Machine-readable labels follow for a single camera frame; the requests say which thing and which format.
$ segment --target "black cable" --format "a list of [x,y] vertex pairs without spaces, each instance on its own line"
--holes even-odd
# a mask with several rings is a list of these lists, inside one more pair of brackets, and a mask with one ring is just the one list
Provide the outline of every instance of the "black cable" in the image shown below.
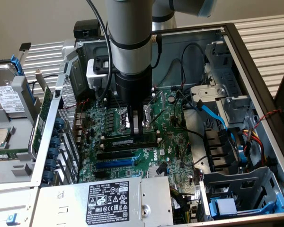
[[200,158],[198,161],[194,162],[194,165],[198,164],[199,162],[201,162],[204,158],[207,158],[207,156],[203,156],[202,158]]
[[207,156],[205,155],[205,156],[203,156],[202,158],[200,158],[199,160],[197,160],[196,162],[194,162],[194,163],[186,163],[185,161],[184,161],[184,157],[183,157],[183,154],[182,154],[182,152],[180,152],[180,158],[181,158],[181,161],[182,161],[182,163],[185,165],[185,166],[187,166],[187,167],[194,167],[196,164],[198,164],[199,162],[201,162],[204,158],[206,158]]
[[179,62],[181,64],[181,60],[179,58],[175,58],[174,60],[172,60],[171,64],[169,65],[169,69],[167,70],[167,73],[165,74],[165,76],[163,77],[163,79],[160,81],[159,84],[157,84],[157,87],[159,87],[159,85],[161,83],[163,83],[163,81],[166,79],[166,77],[168,76],[168,74],[170,73],[170,70],[172,68],[172,66],[174,65],[175,62]]
[[161,53],[158,53],[156,64],[151,67],[152,69],[155,69],[159,65],[160,57],[161,57]]
[[195,110],[195,107],[191,104],[191,102],[187,99],[188,97],[190,97],[190,94],[187,95],[183,95],[183,99],[185,99],[187,101],[187,103],[191,106],[191,108],[193,108]]
[[91,7],[91,9],[93,10],[94,14],[96,15],[96,18],[100,24],[100,27],[103,31],[104,37],[105,37],[105,41],[107,44],[107,50],[108,50],[108,80],[107,80],[107,84],[106,87],[104,89],[104,91],[102,92],[102,94],[99,96],[99,91],[96,91],[96,99],[98,101],[101,101],[105,95],[107,94],[109,87],[110,87],[110,83],[112,80],[112,70],[113,70],[113,59],[112,59],[112,50],[110,48],[110,42],[109,42],[109,38],[105,29],[105,26],[103,24],[102,18],[100,17],[95,5],[91,2],[91,0],[86,0],[86,2],[89,4],[89,6]]
[[[49,77],[57,77],[57,76],[58,76],[58,74],[51,74],[51,75],[47,75],[47,76],[45,76],[45,77],[43,77],[43,78],[45,79],[45,78],[49,78]],[[35,81],[33,81],[33,82],[28,83],[28,84],[32,85],[32,94],[34,94],[34,87],[35,87],[35,84],[36,84],[36,83],[38,83],[38,81],[37,81],[37,80],[35,80]]]
[[199,44],[197,44],[197,43],[190,43],[190,44],[188,44],[188,45],[184,48],[184,51],[182,52],[182,56],[181,56],[181,68],[182,68],[182,71],[181,71],[181,78],[183,77],[183,73],[182,73],[182,72],[184,72],[184,68],[183,68],[183,56],[184,56],[184,53],[185,53],[186,49],[187,49],[189,46],[196,46],[196,47],[200,50],[200,52],[201,52],[202,61],[203,61],[203,69],[202,69],[201,78],[203,78],[203,74],[204,74],[204,70],[205,70],[205,60],[204,60],[205,54],[204,54],[204,52],[203,52],[202,47],[201,47]]
[[159,61],[160,61],[161,53],[162,53],[162,36],[157,35],[156,40],[158,44],[158,57],[157,57],[156,64],[151,67],[152,69],[155,69],[159,65]]
[[176,118],[176,124],[177,124],[177,126],[179,126],[179,127],[180,127],[181,129],[183,129],[184,131],[190,132],[190,133],[192,133],[192,134],[195,134],[195,135],[199,136],[201,139],[204,139],[204,136],[202,136],[200,133],[198,133],[198,132],[196,132],[196,131],[191,131],[191,130],[189,130],[189,129],[186,129],[186,128],[184,128],[182,125],[179,124],[179,122],[178,122],[178,120],[177,120],[177,117],[176,117],[176,105],[177,105],[179,99],[180,99],[180,96],[177,98],[177,100],[175,101],[175,104],[174,104],[174,116],[175,116],[175,118]]

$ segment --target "screw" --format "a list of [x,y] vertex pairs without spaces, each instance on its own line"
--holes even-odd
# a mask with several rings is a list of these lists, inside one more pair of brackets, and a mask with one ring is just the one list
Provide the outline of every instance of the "screw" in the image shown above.
[[217,92],[219,95],[223,95],[225,93],[225,90],[223,88],[218,88]]

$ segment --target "hard drive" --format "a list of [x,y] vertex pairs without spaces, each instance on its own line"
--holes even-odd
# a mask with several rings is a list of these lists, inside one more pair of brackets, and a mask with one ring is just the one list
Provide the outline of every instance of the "hard drive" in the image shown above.
[[18,76],[17,67],[10,60],[0,60],[0,109],[10,118],[25,117],[23,104],[11,84]]

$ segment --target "red wire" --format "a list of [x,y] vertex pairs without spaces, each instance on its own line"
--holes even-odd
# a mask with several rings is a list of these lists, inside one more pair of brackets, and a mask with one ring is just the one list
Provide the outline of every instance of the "red wire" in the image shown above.
[[89,101],[89,98],[86,101],[84,101],[84,102],[76,103],[75,105],[71,105],[71,106],[65,107],[65,108],[63,108],[63,110],[71,109],[72,107],[78,106],[78,105],[81,105],[81,104],[84,105],[84,103],[86,103],[88,101]]
[[80,125],[81,125],[82,131],[83,131],[84,134],[85,134],[85,130],[84,130],[83,125],[82,125],[81,115],[82,115],[82,112],[83,112],[83,107],[84,107],[84,105],[85,105],[88,101],[89,101],[89,98],[88,98],[85,102],[80,102],[80,103],[79,103],[79,104],[83,104],[83,105],[82,105],[82,108],[81,108],[81,113],[80,113]]
[[262,143],[262,141],[260,140],[260,139],[258,139],[257,137],[255,137],[255,136],[251,136],[250,137],[253,141],[255,141],[255,142],[257,142],[259,145],[260,145],[260,147],[261,147],[261,162],[262,162],[262,165],[264,165],[264,146],[263,146],[263,143]]
[[74,107],[74,106],[82,105],[81,112],[80,112],[80,125],[81,125],[82,131],[83,131],[84,134],[85,134],[85,131],[84,131],[84,129],[83,129],[81,116],[82,116],[82,112],[83,112],[83,107],[84,107],[84,105],[85,105],[86,103],[88,103],[88,102],[89,102],[89,98],[88,98],[86,101],[84,101],[84,102],[80,102],[80,103],[77,103],[77,104],[75,104],[75,105],[72,105],[72,106],[68,106],[68,107],[63,108],[63,110],[67,110],[67,109],[70,109],[70,108],[72,108],[72,107]]
[[282,109],[277,109],[277,110],[273,110],[273,111],[270,111],[268,112],[267,114],[265,114],[263,117],[260,118],[259,122],[254,126],[253,130],[260,124],[260,122],[264,119],[264,118],[267,118],[268,116],[270,115],[273,115],[277,112],[282,112]]

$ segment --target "white wall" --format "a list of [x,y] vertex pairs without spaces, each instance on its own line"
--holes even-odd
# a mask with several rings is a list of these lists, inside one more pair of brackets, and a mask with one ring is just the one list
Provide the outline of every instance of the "white wall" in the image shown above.
[[[93,2],[106,21],[105,1]],[[178,26],[185,26],[278,14],[284,14],[284,0],[217,0],[210,18],[177,13],[176,19]],[[21,43],[73,38],[76,21],[92,18],[85,0],[0,0],[0,58],[17,54]]]

